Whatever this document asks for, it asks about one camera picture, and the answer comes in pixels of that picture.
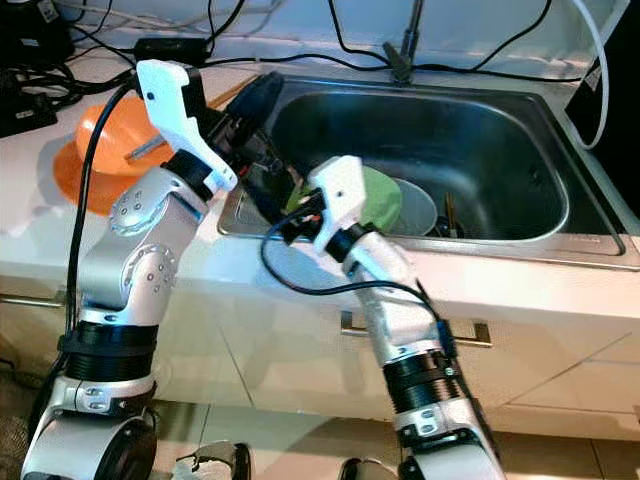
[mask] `drawer handle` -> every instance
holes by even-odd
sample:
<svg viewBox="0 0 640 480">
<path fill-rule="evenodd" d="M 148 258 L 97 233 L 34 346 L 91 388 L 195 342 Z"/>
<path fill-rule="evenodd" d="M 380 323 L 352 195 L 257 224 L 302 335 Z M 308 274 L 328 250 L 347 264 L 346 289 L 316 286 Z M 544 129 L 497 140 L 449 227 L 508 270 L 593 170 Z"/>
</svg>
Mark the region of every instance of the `drawer handle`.
<svg viewBox="0 0 640 480">
<path fill-rule="evenodd" d="M 0 303 L 9 303 L 24 307 L 63 308 L 66 305 L 65 297 L 66 292 L 64 290 L 58 290 L 52 298 L 0 293 Z"/>
<path fill-rule="evenodd" d="M 366 337 L 369 335 L 366 328 L 353 326 L 353 313 L 347 311 L 340 312 L 340 326 L 342 335 L 349 337 Z M 458 345 L 469 347 L 491 348 L 491 334 L 489 325 L 483 322 L 473 322 L 473 337 L 453 337 Z"/>
</svg>

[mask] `faucet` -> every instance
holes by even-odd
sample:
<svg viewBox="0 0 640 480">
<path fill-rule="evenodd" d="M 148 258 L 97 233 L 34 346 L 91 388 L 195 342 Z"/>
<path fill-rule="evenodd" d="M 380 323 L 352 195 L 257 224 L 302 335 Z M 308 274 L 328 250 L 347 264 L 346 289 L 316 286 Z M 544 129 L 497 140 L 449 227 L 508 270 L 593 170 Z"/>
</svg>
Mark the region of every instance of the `faucet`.
<svg viewBox="0 0 640 480">
<path fill-rule="evenodd" d="M 404 31 L 400 53 L 398 53 L 389 42 L 384 42 L 382 45 L 391 64 L 391 78 L 395 83 L 401 85 L 407 85 L 411 82 L 413 58 L 416 53 L 418 38 L 420 37 L 420 18 L 422 17 L 423 6 L 424 0 L 413 1 L 411 20 L 409 21 L 409 26 Z"/>
</svg>

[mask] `floor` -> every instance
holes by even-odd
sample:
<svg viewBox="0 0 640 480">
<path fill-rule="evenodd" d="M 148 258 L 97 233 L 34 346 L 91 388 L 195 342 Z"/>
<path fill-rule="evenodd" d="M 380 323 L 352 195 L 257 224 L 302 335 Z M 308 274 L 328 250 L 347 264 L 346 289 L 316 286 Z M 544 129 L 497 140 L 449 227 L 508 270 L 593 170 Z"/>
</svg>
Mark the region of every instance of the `floor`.
<svg viewBox="0 0 640 480">
<path fill-rule="evenodd" d="M 366 420 L 158 402 L 153 480 L 171 478 L 175 459 L 218 440 L 251 447 L 256 480 L 336 480 L 349 457 L 400 461 L 390 425 Z M 497 433 L 508 480 L 638 480 L 640 443 Z"/>
</svg>

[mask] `countertop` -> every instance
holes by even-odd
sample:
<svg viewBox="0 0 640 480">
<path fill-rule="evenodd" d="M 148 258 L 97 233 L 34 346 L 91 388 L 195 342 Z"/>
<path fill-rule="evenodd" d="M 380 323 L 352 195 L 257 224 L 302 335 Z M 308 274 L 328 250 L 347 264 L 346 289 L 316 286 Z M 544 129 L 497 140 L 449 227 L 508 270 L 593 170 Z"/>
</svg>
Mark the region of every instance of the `countertop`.
<svg viewBox="0 0 640 480">
<path fill-rule="evenodd" d="M 101 81 L 123 69 L 107 54 L 87 55 L 72 69 L 79 78 Z M 202 71 L 208 98 L 222 93 L 256 71 L 273 66 L 244 64 Z M 388 79 L 388 73 L 357 73 L 326 64 L 278 66 L 278 70 L 303 75 L 337 76 L 371 80 Z M 559 117 L 571 86 L 541 84 L 482 76 L 417 73 L 415 83 L 468 88 L 521 90 L 541 94 Z M 0 286 L 6 278 L 38 279 L 47 284 L 65 281 L 75 206 L 58 191 L 52 176 L 55 153 L 73 138 L 84 110 L 106 102 L 110 92 L 86 97 L 58 114 L 58 123 L 32 132 L 0 139 Z M 627 230 L 640 235 L 635 217 L 620 200 L 597 162 L 581 152 L 587 167 L 601 184 Z M 185 252 L 179 269 L 179 288 L 258 292 L 296 301 L 306 297 L 289 292 L 262 268 L 258 240 L 221 235 L 217 221 L 224 195 L 217 195 L 211 213 L 197 238 Z M 86 251 L 100 237 L 106 219 L 89 213 L 84 229 Z M 640 246 L 640 236 L 634 237 Z M 274 263 L 292 279 L 310 286 L 342 283 L 339 267 L 328 258 L 316 259 L 309 245 L 272 247 Z M 436 306 L 456 316 L 500 315 L 501 312 L 568 314 L 640 319 L 640 274 L 519 260 L 409 252 L 409 258 Z M 334 304 L 352 304 L 353 298 L 334 298 Z"/>
</svg>

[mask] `stainless steel sink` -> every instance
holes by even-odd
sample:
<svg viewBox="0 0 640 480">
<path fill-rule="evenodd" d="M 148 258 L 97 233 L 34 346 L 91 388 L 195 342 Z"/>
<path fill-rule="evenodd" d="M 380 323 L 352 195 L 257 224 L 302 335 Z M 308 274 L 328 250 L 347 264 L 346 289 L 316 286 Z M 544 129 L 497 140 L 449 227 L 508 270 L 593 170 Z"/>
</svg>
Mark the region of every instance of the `stainless steel sink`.
<svg viewBox="0 0 640 480">
<path fill-rule="evenodd" d="M 633 243 L 582 167 L 541 97 L 527 93 L 394 87 L 287 77 L 267 131 L 306 174 L 352 154 L 407 180 L 458 236 L 396 236 L 413 250 L 636 269 Z M 223 233 L 260 236 L 267 224 L 237 189 Z"/>
</svg>

